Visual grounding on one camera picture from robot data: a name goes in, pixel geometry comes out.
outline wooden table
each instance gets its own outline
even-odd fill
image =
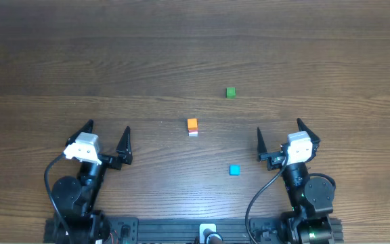
[[[275,174],[257,126],[275,150],[297,117],[322,139],[308,166],[337,181],[345,240],[390,242],[390,0],[0,0],[0,241],[42,241],[43,171],[88,119],[105,153],[132,129],[133,165],[107,173],[97,208],[243,218]],[[289,209],[275,183],[251,216]]]

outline brown wooden surface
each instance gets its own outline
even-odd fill
[[[257,126],[273,150],[297,117],[322,139],[309,166],[337,181],[345,239],[390,242],[390,0],[0,0],[0,241],[42,240],[43,171],[88,119],[107,153],[132,128],[108,215],[243,218],[275,174]],[[251,216],[289,209],[277,182]]]

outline wooden tabletop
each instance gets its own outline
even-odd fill
[[[297,117],[322,139],[308,167],[337,181],[345,240],[390,242],[390,0],[0,0],[0,241],[43,240],[43,172],[88,119],[105,153],[132,129],[107,215],[243,218],[275,174],[256,128],[276,150]],[[251,216],[288,210],[276,182]]]

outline blue cube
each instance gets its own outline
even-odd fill
[[[240,175],[240,165],[230,165],[230,175],[231,176]]]

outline small block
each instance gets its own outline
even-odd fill
[[[198,130],[198,121],[197,121],[197,119],[188,119],[188,129],[190,131],[197,131]]]
[[[240,175],[240,165],[230,165],[230,175],[231,176]]]
[[[236,97],[236,88],[227,87],[227,98],[235,98],[235,97]]]

